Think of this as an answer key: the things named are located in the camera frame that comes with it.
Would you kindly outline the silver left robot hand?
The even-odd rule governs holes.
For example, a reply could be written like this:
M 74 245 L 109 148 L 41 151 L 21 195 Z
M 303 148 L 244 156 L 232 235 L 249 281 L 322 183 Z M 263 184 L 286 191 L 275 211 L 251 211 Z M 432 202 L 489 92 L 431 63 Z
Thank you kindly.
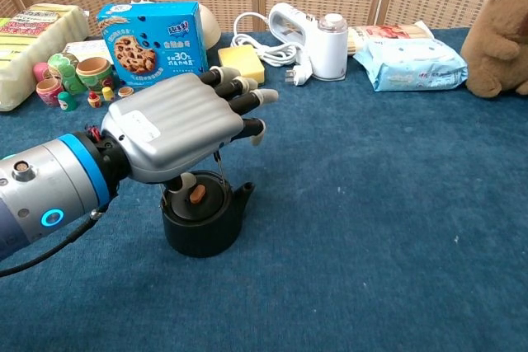
M 117 181 L 167 183 L 234 140 L 258 145 L 266 124 L 247 114 L 278 99 L 234 68 L 164 79 L 109 106 L 102 158 Z

